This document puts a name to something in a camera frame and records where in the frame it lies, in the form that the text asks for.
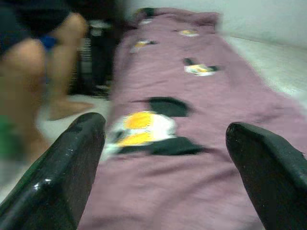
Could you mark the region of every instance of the floor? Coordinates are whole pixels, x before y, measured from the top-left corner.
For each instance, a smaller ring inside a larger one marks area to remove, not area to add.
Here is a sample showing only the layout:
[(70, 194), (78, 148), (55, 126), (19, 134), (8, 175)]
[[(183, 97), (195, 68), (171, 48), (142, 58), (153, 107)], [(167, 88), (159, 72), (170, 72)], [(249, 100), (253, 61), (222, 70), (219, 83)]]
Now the floor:
[[(225, 36), (225, 39), (252, 64), (270, 87), (297, 99), (304, 108), (302, 112), (307, 116), (307, 49), (277, 46), (229, 36)], [(73, 96), (71, 99), (94, 103), (95, 108), (90, 112), (100, 113), (107, 118), (110, 107), (108, 101), (81, 95)], [(38, 126), (49, 141), (54, 142), (77, 117), (78, 115), (59, 121), (48, 121), (47, 108), (43, 107)], [(0, 187), (0, 202), (14, 187), (22, 172), (10, 184)]]

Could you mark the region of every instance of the white wall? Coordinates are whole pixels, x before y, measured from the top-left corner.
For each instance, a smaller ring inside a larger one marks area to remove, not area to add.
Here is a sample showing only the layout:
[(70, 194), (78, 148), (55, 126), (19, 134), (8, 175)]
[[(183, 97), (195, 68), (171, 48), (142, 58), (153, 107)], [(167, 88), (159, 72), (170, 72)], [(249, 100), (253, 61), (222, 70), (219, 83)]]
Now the white wall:
[(222, 31), (239, 37), (307, 47), (307, 0), (123, 0), (126, 17), (141, 7), (175, 7), (223, 14)]

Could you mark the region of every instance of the black shorts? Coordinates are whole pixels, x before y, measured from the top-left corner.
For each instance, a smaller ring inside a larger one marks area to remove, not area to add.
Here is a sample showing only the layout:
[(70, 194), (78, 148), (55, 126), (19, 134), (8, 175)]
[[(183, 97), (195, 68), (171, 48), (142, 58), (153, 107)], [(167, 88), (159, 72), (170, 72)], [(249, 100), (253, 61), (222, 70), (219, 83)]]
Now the black shorts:
[(0, 0), (0, 56), (26, 38), (38, 38), (59, 27), (71, 12), (64, 1)]

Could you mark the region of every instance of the pink bedsheet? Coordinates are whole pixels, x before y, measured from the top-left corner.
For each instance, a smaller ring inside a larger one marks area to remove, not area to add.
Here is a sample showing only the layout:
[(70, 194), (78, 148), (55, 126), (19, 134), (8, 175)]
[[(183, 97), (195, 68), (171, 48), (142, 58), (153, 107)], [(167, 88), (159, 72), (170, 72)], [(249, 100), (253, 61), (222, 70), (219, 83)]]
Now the pink bedsheet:
[[(110, 124), (149, 109), (148, 97), (175, 97), (191, 108), (188, 118), (175, 118), (177, 135), (205, 150), (180, 157), (138, 152), (101, 163), (80, 230), (261, 228), (226, 150), (226, 129), (236, 121), (251, 123), (306, 152), (307, 122), (296, 102), (269, 89), (215, 32), (218, 18), (216, 13), (161, 8), (150, 24), (126, 34), (116, 54)], [(188, 29), (200, 36), (177, 32)], [(140, 38), (159, 44), (131, 54)], [(183, 58), (223, 69), (210, 77), (194, 76), (184, 72)]]

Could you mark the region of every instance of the person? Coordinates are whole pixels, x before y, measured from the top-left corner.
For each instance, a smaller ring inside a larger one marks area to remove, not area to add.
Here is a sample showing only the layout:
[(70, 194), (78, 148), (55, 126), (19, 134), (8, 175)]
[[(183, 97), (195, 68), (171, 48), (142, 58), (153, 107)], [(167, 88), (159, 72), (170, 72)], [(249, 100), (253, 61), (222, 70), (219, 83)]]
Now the person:
[[(63, 0), (0, 0), (0, 116), (18, 127), (30, 162), (48, 148), (35, 125), (46, 58), (51, 79), (50, 120), (93, 107), (67, 98), (77, 50), (87, 29), (86, 20)], [(49, 57), (38, 40), (46, 34), (57, 41)]]

